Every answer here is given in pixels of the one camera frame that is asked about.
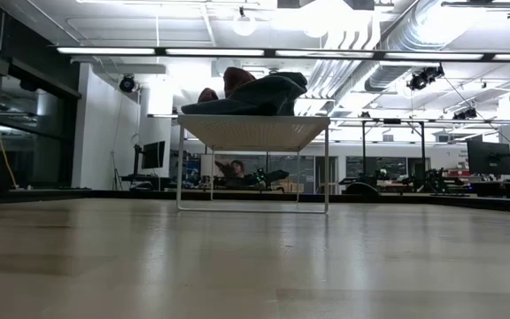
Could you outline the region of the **maroon baseball cap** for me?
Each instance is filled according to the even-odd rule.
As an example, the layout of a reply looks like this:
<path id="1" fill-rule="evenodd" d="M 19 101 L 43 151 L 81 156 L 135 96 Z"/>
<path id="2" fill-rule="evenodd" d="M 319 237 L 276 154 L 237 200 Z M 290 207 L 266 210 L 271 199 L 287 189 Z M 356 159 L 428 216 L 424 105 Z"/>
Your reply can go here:
<path id="1" fill-rule="evenodd" d="M 245 93 L 256 78 L 238 67 L 228 67 L 223 75 L 225 98 Z"/>
<path id="2" fill-rule="evenodd" d="M 218 100 L 218 99 L 219 99 L 219 97 L 215 90 L 210 89 L 210 88 L 205 88 L 199 94 L 197 101 L 198 101 L 198 103 L 204 103 L 204 102 L 209 102 L 209 101 Z"/>

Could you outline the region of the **person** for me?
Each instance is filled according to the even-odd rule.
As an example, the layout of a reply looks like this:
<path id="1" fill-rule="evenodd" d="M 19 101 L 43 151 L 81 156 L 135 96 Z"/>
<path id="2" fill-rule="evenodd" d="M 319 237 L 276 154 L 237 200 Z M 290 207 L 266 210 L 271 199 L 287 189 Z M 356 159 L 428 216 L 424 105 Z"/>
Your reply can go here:
<path id="1" fill-rule="evenodd" d="M 242 188 L 246 185 L 245 170 L 242 161 L 233 160 L 229 163 L 215 161 L 214 164 L 223 174 L 222 186 L 227 188 Z"/>

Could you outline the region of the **white perforated shelf riser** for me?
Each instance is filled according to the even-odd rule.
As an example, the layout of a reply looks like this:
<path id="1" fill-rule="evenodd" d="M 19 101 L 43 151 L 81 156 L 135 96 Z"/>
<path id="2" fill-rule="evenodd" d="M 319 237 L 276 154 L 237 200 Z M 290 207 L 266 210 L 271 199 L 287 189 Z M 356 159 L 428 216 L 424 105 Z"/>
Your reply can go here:
<path id="1" fill-rule="evenodd" d="M 289 152 L 299 154 L 318 135 L 324 135 L 323 156 L 329 157 L 328 117 L 190 115 L 177 117 L 178 144 L 176 208 L 200 212 L 200 207 L 182 204 L 182 161 L 184 135 L 189 131 L 212 152 Z"/>

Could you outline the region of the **black monitor on stand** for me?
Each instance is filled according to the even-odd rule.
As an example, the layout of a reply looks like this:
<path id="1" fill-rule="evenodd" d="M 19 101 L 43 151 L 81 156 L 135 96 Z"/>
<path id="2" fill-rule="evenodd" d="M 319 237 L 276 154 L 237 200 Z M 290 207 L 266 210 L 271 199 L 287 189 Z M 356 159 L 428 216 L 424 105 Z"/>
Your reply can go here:
<path id="1" fill-rule="evenodd" d="M 142 169 L 162 168 L 164 166 L 165 141 L 146 144 L 142 150 Z"/>

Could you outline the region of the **round pendant lamp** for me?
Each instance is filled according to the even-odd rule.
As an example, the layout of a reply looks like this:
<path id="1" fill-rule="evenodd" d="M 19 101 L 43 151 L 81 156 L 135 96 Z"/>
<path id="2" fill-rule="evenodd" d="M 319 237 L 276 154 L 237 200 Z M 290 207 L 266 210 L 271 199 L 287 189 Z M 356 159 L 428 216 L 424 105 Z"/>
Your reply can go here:
<path id="1" fill-rule="evenodd" d="M 237 35 L 250 36 L 257 28 L 256 18 L 244 6 L 239 6 L 233 19 L 233 30 Z"/>

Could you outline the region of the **background black robot arms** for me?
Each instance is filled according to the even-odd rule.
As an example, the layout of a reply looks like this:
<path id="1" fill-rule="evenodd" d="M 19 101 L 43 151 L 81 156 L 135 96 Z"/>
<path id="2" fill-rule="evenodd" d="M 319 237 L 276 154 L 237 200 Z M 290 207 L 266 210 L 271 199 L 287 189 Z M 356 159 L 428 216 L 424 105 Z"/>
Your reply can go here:
<path id="1" fill-rule="evenodd" d="M 413 192 L 429 192 L 435 194 L 463 193 L 467 186 L 458 177 L 448 176 L 447 170 L 429 169 L 415 174 L 403 177 L 398 180 L 405 186 L 410 186 Z"/>

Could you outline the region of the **long ceiling light bar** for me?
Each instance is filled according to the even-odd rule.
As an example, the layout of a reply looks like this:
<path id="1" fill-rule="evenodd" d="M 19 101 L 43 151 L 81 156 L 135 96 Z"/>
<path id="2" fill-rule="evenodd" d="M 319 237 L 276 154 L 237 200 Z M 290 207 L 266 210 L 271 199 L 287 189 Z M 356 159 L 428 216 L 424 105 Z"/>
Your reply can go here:
<path id="1" fill-rule="evenodd" d="M 429 61 L 510 63 L 510 52 L 479 51 L 366 51 L 323 49 L 240 49 L 240 48 L 191 48 L 191 47 L 101 47 L 82 46 L 57 48 L 61 54 L 71 56 L 106 57 L 172 57 L 172 58 L 286 58 L 315 60 L 359 61 Z"/>

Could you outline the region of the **large black monitor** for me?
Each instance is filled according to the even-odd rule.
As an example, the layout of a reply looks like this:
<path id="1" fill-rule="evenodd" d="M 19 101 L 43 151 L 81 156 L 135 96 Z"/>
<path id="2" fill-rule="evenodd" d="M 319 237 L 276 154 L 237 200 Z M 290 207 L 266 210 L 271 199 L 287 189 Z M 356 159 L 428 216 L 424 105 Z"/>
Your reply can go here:
<path id="1" fill-rule="evenodd" d="M 508 144 L 468 141 L 467 159 L 472 175 L 510 175 Z"/>

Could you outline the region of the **black tall stand frame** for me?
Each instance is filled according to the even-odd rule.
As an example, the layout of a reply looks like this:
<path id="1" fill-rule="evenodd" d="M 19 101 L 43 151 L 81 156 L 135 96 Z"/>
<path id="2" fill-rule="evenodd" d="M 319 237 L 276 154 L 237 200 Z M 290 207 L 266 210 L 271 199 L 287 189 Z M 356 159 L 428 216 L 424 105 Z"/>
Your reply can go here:
<path id="1" fill-rule="evenodd" d="M 376 187 L 377 180 L 379 179 L 379 175 L 381 174 L 381 169 L 377 166 L 378 161 L 380 159 L 389 158 L 403 158 L 405 159 L 404 167 L 406 172 L 409 173 L 409 166 L 407 159 L 410 157 L 410 154 L 405 155 L 404 151 L 401 149 L 397 149 L 396 147 L 384 147 L 374 149 L 374 155 L 370 158 L 367 156 L 367 141 L 366 141 L 366 124 L 368 122 L 373 122 L 374 124 L 379 124 L 379 119 L 368 119 L 367 121 L 361 122 L 362 128 L 362 173 L 358 178 L 360 182 L 367 183 L 372 187 Z M 416 169 L 415 163 L 413 163 L 413 177 L 416 180 L 423 180 L 426 177 L 426 171 L 429 168 L 427 164 L 426 157 L 426 142 L 425 142 L 425 125 L 423 121 L 413 121 L 413 120 L 398 120 L 398 119 L 383 119 L 383 124 L 406 124 L 411 130 L 420 136 L 421 138 L 421 167 Z"/>

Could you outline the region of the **black wall speaker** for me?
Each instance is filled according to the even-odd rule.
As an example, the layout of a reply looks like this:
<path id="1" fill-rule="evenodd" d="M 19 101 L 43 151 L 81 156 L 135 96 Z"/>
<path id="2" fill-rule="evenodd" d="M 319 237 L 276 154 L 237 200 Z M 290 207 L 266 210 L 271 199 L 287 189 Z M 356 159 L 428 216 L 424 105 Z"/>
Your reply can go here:
<path id="1" fill-rule="evenodd" d="M 124 93 L 133 93 L 138 89 L 135 76 L 133 74 L 124 74 L 119 82 L 119 89 Z"/>

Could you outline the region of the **silver ventilation duct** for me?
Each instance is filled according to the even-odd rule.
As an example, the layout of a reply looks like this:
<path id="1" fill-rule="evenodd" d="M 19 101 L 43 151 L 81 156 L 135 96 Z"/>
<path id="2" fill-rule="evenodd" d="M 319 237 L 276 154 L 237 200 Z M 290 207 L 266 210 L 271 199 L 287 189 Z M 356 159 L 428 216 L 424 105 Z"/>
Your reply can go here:
<path id="1" fill-rule="evenodd" d="M 381 41 L 383 51 L 441 51 L 475 24 L 475 8 L 442 6 L 459 0 L 419 0 Z"/>

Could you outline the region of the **black aluminium table frame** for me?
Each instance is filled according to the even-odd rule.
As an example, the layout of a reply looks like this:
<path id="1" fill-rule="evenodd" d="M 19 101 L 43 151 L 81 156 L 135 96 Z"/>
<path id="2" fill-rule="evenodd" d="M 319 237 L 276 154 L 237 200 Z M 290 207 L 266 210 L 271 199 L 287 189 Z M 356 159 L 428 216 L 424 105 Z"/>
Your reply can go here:
<path id="1" fill-rule="evenodd" d="M 98 191 L 98 190 L 42 190 L 0 192 L 0 204 L 68 200 L 82 198 L 160 200 L 176 208 L 175 192 L 159 191 Z M 269 214 L 327 214 L 336 205 L 435 205 L 510 212 L 509 198 L 475 198 L 439 195 L 315 195 L 283 193 L 184 192 L 182 204 L 200 207 L 200 212 L 269 213 Z"/>

